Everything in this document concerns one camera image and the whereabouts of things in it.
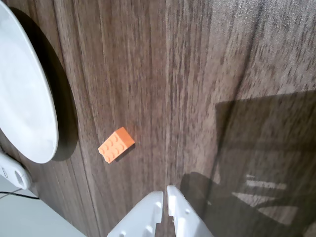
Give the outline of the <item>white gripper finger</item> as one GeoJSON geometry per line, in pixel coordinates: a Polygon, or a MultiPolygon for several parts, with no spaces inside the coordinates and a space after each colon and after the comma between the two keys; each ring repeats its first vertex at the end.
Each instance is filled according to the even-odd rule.
{"type": "Polygon", "coordinates": [[[168,215],[173,217],[176,237],[213,237],[180,190],[167,186],[168,215]]]}
{"type": "Polygon", "coordinates": [[[109,232],[108,237],[154,237],[162,220],[163,192],[153,191],[140,200],[109,232]]]}

